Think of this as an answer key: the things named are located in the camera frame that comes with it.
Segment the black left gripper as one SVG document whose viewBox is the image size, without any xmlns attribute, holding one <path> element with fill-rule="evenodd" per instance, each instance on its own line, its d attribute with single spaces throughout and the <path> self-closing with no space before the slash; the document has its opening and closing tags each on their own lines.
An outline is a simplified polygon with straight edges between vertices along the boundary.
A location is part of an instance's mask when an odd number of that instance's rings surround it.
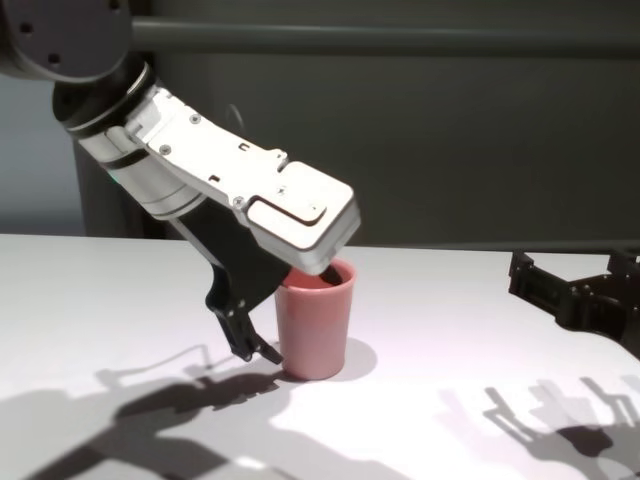
<svg viewBox="0 0 640 480">
<path fill-rule="evenodd" d="M 210 199 L 171 225 L 212 266 L 213 284 L 205 302 L 215 312 L 231 352 L 245 362 L 259 355 L 280 364 L 283 357 L 256 332 L 248 312 L 275 292 L 291 266 L 263 250 L 233 211 Z M 333 264 L 321 280 L 331 286 L 347 281 Z"/>
</svg>

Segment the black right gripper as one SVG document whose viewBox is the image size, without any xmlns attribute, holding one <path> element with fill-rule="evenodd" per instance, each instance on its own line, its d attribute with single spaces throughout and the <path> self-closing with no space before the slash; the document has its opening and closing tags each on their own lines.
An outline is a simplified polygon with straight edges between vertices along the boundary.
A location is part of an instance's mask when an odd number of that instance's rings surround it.
<svg viewBox="0 0 640 480">
<path fill-rule="evenodd" d="M 601 336 L 639 358 L 639 260 L 613 251 L 608 274 L 567 282 L 535 265 L 526 253 L 512 253 L 508 292 L 555 316 L 571 332 Z"/>
</svg>

